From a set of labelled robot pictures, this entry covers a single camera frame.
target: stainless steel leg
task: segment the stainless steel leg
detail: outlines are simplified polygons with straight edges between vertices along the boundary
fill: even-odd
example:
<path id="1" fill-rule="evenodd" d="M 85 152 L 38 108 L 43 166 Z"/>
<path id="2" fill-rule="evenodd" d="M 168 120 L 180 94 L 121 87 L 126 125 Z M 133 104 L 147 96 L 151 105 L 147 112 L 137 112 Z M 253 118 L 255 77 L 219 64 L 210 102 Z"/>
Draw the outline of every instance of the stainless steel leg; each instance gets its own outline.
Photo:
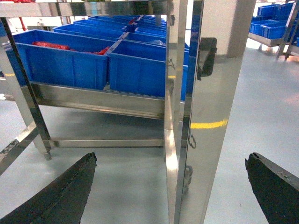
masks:
<path id="1" fill-rule="evenodd" d="M 0 176 L 37 135 L 38 131 L 36 125 L 32 122 L 19 136 L 0 152 Z"/>
<path id="2" fill-rule="evenodd" d="M 188 74 L 195 74 L 195 79 L 197 78 L 197 58 L 198 49 L 199 49 L 199 40 L 200 40 L 200 28 L 202 21 L 202 9 L 203 9 L 203 1 L 194 1 L 193 2 L 193 10 L 192 10 L 192 27 L 191 27 L 191 39 L 190 39 L 190 49 L 189 49 L 189 66 L 188 66 Z M 192 88 L 187 88 L 185 105 L 184 105 L 184 118 L 183 118 L 183 129 L 182 129 L 182 142 L 181 149 L 179 154 L 179 162 L 178 162 L 178 183 L 177 183 L 177 199 L 176 199 L 176 208 L 175 208 L 175 224 L 179 223 L 179 215 L 183 197 L 183 191 L 186 191 L 186 187 L 184 189 L 184 185 L 187 183 L 184 181 L 185 179 L 185 169 L 186 169 L 186 156 L 187 156 L 187 140 L 189 134 L 190 127 L 190 114 L 191 114 L 191 105 L 192 105 L 192 97 L 194 96 L 192 92 Z"/>
<path id="3" fill-rule="evenodd" d="M 228 10 L 219 10 L 220 4 L 220 0 L 204 1 L 200 33 L 201 39 L 217 38 L 214 70 L 209 77 L 195 79 L 191 111 L 185 102 L 183 127 L 189 131 L 183 129 L 182 146 L 186 149 L 180 154 L 178 185 L 185 175 L 188 191 L 185 188 L 182 193 L 183 187 L 178 187 L 182 193 L 181 202 L 177 199 L 180 224 L 204 223 L 255 1 L 226 2 Z M 199 50 L 199 64 L 203 56 Z"/>
<path id="4" fill-rule="evenodd" d="M 39 134 L 34 140 L 35 147 L 45 155 L 46 159 L 50 159 L 49 151 L 51 149 L 51 145 L 48 143 L 50 141 L 48 129 L 36 102 L 36 98 L 25 69 L 21 63 L 21 59 L 7 21 L 5 18 L 1 18 L 1 21 L 7 34 L 0 38 L 0 66 L 5 79 L 10 86 L 25 124 L 29 126 L 34 121 L 37 126 Z"/>
<path id="5" fill-rule="evenodd" d="M 164 148 L 169 223 L 174 223 L 180 147 L 179 112 L 183 77 L 187 0 L 167 1 L 166 86 Z"/>

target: blue crate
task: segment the blue crate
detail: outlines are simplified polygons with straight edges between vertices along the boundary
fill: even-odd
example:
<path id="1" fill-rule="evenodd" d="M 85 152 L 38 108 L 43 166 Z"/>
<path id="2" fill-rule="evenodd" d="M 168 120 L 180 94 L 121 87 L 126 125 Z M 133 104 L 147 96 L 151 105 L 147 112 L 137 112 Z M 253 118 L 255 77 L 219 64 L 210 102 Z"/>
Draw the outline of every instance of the blue crate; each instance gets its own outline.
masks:
<path id="1" fill-rule="evenodd" d="M 279 39 L 284 36 L 286 22 L 262 25 L 262 36 L 268 39 Z"/>
<path id="2" fill-rule="evenodd" d="M 166 48 L 119 40 L 107 52 L 112 90 L 163 97 L 165 95 Z M 184 64 L 188 64 L 185 52 Z M 183 69 L 185 89 L 188 66 Z"/>
<path id="3" fill-rule="evenodd" d="M 127 32 L 127 26 L 121 25 L 121 24 L 114 24 L 110 22 L 100 22 L 95 20 L 77 20 L 74 21 L 74 24 L 78 24 L 81 26 L 88 26 L 88 27 L 105 27 L 107 29 L 111 30 L 118 30 L 122 32 Z"/>
<path id="4" fill-rule="evenodd" d="M 268 16 L 268 15 L 274 15 L 275 5 L 268 5 L 268 6 L 260 6 L 257 8 L 257 15 L 260 16 Z"/>
<path id="5" fill-rule="evenodd" d="M 135 29 L 135 33 L 137 34 L 144 34 L 150 36 L 159 36 L 159 37 L 166 37 L 166 32 L 154 29 L 147 29 L 143 27 L 137 27 Z"/>
<path id="6" fill-rule="evenodd" d="M 273 15 L 282 16 L 285 15 L 285 4 L 276 4 L 273 7 Z"/>
<path id="7" fill-rule="evenodd" d="M 54 32 L 63 34 L 73 34 L 79 36 L 88 36 L 93 38 L 105 39 L 116 41 L 120 39 L 124 32 L 110 30 L 104 28 L 87 27 L 78 24 L 68 24 L 60 27 L 53 28 Z"/>
<path id="8" fill-rule="evenodd" d="M 99 52 L 112 46 L 114 41 L 42 30 L 14 35 L 14 40 L 29 80 L 97 90 L 105 87 L 107 55 L 87 52 Z M 35 41 L 68 45 L 77 51 L 32 45 Z"/>
<path id="9" fill-rule="evenodd" d="M 137 23 L 144 24 L 144 25 L 147 25 L 147 26 L 155 26 L 156 27 L 156 21 L 139 20 L 139 21 L 137 21 Z M 161 25 L 159 27 L 166 28 L 166 23 L 161 23 Z"/>
<path id="10" fill-rule="evenodd" d="M 272 17 L 272 20 L 285 21 L 285 20 L 288 20 L 288 18 L 289 18 L 288 15 L 275 15 Z"/>
<path id="11" fill-rule="evenodd" d="M 272 23 L 277 23 L 277 21 L 275 21 L 275 20 L 262 20 L 262 21 L 252 22 L 251 25 L 250 25 L 249 32 L 251 32 L 253 34 L 261 35 L 262 34 L 261 25 L 272 24 Z"/>
<path id="12" fill-rule="evenodd" d="M 124 36 L 122 36 L 122 39 L 142 42 L 147 44 L 160 45 L 160 46 L 161 45 L 165 46 L 166 44 L 166 37 L 156 37 L 156 36 L 149 36 L 149 35 L 135 34 L 135 33 L 126 33 Z M 189 46 L 186 43 L 185 43 L 185 49 L 189 49 Z"/>
<path id="13" fill-rule="evenodd" d="M 269 20 L 269 19 L 272 19 L 272 16 L 253 16 L 251 22 Z"/>
<path id="14" fill-rule="evenodd" d="M 121 23 L 125 23 L 125 24 L 128 24 L 130 22 L 131 19 L 128 19 L 128 18 L 121 18 L 121 17 L 109 17 L 109 16 L 91 16 L 91 17 L 88 17 L 88 19 L 90 20 L 105 20 L 105 21 L 110 21 L 110 22 L 121 22 Z"/>
<path id="15" fill-rule="evenodd" d="M 292 10 L 294 3 L 286 3 L 285 4 L 285 15 L 289 16 Z"/>
<path id="16" fill-rule="evenodd" d="M 141 17 L 139 19 L 140 21 L 147 21 L 147 22 L 156 22 L 156 18 L 155 17 Z M 166 24 L 166 21 L 164 19 L 161 19 L 161 23 Z"/>
<path id="17" fill-rule="evenodd" d="M 134 25 L 130 25 L 128 22 L 129 21 L 125 21 L 125 20 L 118 20 L 115 18 L 111 18 L 111 17 L 104 17 L 104 16 L 91 16 L 88 17 L 88 20 L 92 20 L 92 21 L 99 21 L 99 22 L 106 22 L 106 23 L 113 23 L 113 24 L 117 24 L 117 25 L 123 25 L 123 26 L 127 26 L 127 30 L 126 32 L 134 32 Z"/>
<path id="18" fill-rule="evenodd" d="M 135 23 L 135 27 L 141 27 L 141 28 L 146 28 L 146 29 L 154 29 L 154 30 L 160 30 L 162 32 L 166 32 L 166 27 L 158 27 L 156 25 L 148 25 L 144 23 Z"/>
<path id="19" fill-rule="evenodd" d="M 131 21 L 132 19 L 139 19 L 139 15 L 114 15 L 113 18 L 115 19 L 123 19 L 126 21 Z"/>

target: metal bar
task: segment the metal bar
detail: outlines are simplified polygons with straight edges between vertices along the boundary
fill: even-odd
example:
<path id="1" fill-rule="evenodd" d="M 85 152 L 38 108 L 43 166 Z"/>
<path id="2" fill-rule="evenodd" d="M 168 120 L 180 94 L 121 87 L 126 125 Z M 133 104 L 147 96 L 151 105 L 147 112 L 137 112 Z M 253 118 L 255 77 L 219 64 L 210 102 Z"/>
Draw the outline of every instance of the metal bar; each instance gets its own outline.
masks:
<path id="1" fill-rule="evenodd" d="M 93 91 L 70 87 L 32 84 L 41 105 L 63 106 L 130 116 L 163 119 L 164 99 L 120 94 L 117 91 Z"/>
<path id="2" fill-rule="evenodd" d="M 217 38 L 217 54 L 224 57 L 214 62 L 211 76 L 195 79 L 191 117 L 184 117 L 183 126 L 190 127 L 182 136 L 189 172 L 184 186 L 189 186 L 182 197 L 180 224 L 204 223 L 255 7 L 254 1 L 232 0 L 226 1 L 229 10 L 219 10 L 221 3 L 205 0 L 203 6 L 200 37 Z"/>
<path id="3" fill-rule="evenodd" d="M 181 144 L 179 130 L 183 77 L 187 0 L 168 1 L 165 74 L 164 149 L 166 160 L 169 224 L 175 222 L 178 178 L 177 153 Z"/>
<path id="4" fill-rule="evenodd" d="M 55 147 L 99 148 L 99 147 L 163 147 L 163 139 L 97 140 L 97 139 L 52 139 Z"/>
<path id="5" fill-rule="evenodd" d="M 287 58 L 288 58 L 289 55 L 290 55 L 290 49 L 291 49 L 290 46 L 292 46 L 292 43 L 293 43 L 293 40 L 294 40 L 296 31 L 297 31 L 297 29 L 298 29 L 298 26 L 299 26 L 299 21 L 296 22 L 295 29 L 294 29 L 293 34 L 292 34 L 292 37 L 291 37 L 291 39 L 290 39 L 290 44 L 289 44 L 288 49 L 287 49 L 286 54 L 285 54 L 285 60 L 287 60 Z"/>
<path id="6" fill-rule="evenodd" d="M 19 136 L 0 152 L 0 176 L 15 161 L 16 158 L 38 135 L 38 130 L 32 122 Z"/>
<path id="7" fill-rule="evenodd" d="M 192 81 L 193 87 L 194 82 L 197 77 L 197 67 L 198 63 L 201 65 L 208 55 L 206 52 L 200 52 L 199 54 L 199 41 L 201 32 L 201 22 L 202 22 L 202 12 L 203 12 L 203 1 L 194 1 L 192 10 L 192 25 L 191 25 L 191 38 L 190 38 L 190 49 L 189 49 L 189 65 L 188 74 L 194 74 L 194 79 Z M 190 133 L 190 121 L 191 121 L 191 105 L 192 105 L 193 89 L 187 89 L 184 107 L 184 119 L 182 125 L 182 140 L 181 149 L 179 153 L 178 160 L 178 183 L 177 183 L 177 198 L 176 198 L 176 208 L 175 208 L 175 224 L 179 223 L 181 204 L 183 200 L 183 191 L 187 188 L 185 179 L 185 169 L 186 169 L 186 157 L 187 157 L 187 142 L 189 141 Z"/>
<path id="8" fill-rule="evenodd" d="M 46 159 L 50 159 L 49 151 L 51 145 L 44 145 L 43 143 L 43 140 L 50 140 L 48 129 L 36 102 L 7 20 L 1 18 L 1 21 L 5 28 L 6 35 L 0 37 L 2 46 L 0 47 L 0 67 L 13 93 L 25 124 L 29 126 L 33 121 L 36 123 L 39 132 L 39 135 L 34 141 L 36 148 L 45 155 Z"/>
<path id="9" fill-rule="evenodd" d="M 299 11 L 299 5 L 298 5 L 297 1 L 298 0 L 295 0 L 295 2 L 293 4 L 293 7 L 292 7 L 292 10 L 291 10 L 291 13 L 290 13 L 289 18 L 288 18 L 288 21 L 286 22 L 284 37 L 283 37 L 283 40 L 280 43 L 278 51 L 277 51 L 277 56 L 276 56 L 277 59 L 284 52 L 285 46 L 286 46 L 286 44 L 288 42 L 288 39 L 290 37 L 292 27 L 293 27 L 294 22 L 296 20 L 296 17 L 297 17 L 298 11 Z"/>
<path id="10" fill-rule="evenodd" d="M 167 1 L 105 1 L 2 4 L 0 17 L 139 15 L 167 12 Z"/>
<path id="11" fill-rule="evenodd" d="M 290 51 L 291 55 L 299 56 L 299 47 L 290 45 L 288 50 Z"/>
<path id="12" fill-rule="evenodd" d="M 261 44 L 267 45 L 268 47 L 276 47 L 283 41 L 282 38 L 271 40 L 271 39 L 265 38 L 263 36 L 253 34 L 253 33 L 248 33 L 248 38 L 251 40 L 257 41 Z"/>

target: stainless steel post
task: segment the stainless steel post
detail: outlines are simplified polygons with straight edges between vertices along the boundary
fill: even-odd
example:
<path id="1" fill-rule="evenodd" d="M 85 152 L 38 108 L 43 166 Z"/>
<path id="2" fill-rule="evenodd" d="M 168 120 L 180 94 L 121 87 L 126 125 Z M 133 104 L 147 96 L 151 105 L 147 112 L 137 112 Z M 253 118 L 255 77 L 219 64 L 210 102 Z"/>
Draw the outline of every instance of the stainless steel post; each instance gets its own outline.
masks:
<path id="1" fill-rule="evenodd" d="M 187 0 L 167 1 L 164 148 L 169 224 L 174 223 L 180 145 L 179 110 L 183 77 Z"/>
<path id="2" fill-rule="evenodd" d="M 36 102 L 25 69 L 21 63 L 7 21 L 5 18 L 2 18 L 1 21 L 7 34 L 0 37 L 0 66 L 26 126 L 29 126 L 33 121 L 37 126 L 39 134 L 34 140 L 35 147 L 45 155 L 46 159 L 50 159 L 49 151 L 51 145 L 49 143 L 50 135 L 48 129 Z"/>
<path id="3" fill-rule="evenodd" d="M 189 131 L 183 130 L 179 161 L 178 180 L 185 175 L 184 193 L 178 187 L 180 224 L 204 223 L 254 6 L 255 0 L 204 1 L 200 38 L 217 38 L 218 49 L 212 75 L 195 79 L 192 105 L 185 103 L 183 127 Z"/>

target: gray floor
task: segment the gray floor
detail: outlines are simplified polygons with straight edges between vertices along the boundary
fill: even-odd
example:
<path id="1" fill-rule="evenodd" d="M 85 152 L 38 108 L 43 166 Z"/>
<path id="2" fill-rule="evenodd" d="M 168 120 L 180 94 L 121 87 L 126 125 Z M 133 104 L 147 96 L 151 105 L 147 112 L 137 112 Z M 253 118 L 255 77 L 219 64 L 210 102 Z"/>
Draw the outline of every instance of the gray floor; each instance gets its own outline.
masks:
<path id="1" fill-rule="evenodd" d="M 248 41 L 205 224 L 267 224 L 244 159 L 258 152 L 299 177 L 299 64 Z"/>
<path id="2" fill-rule="evenodd" d="M 247 48 L 205 224 L 267 223 L 250 188 L 244 158 L 259 152 L 299 176 L 298 111 L 296 60 L 276 62 L 274 56 Z M 128 134 L 132 124 L 131 134 L 137 137 L 162 134 L 162 124 L 154 120 L 145 124 L 143 119 L 46 106 L 42 112 L 53 136 L 77 133 L 112 138 L 109 130 L 119 124 L 119 134 Z M 108 124 L 105 129 L 102 121 Z M 25 128 L 14 102 L 0 101 L 0 124 L 3 148 Z M 30 145 L 0 176 L 0 217 L 90 151 L 96 152 L 98 167 L 81 223 L 167 223 L 165 164 L 160 148 L 55 149 L 53 160 L 45 161 Z"/>

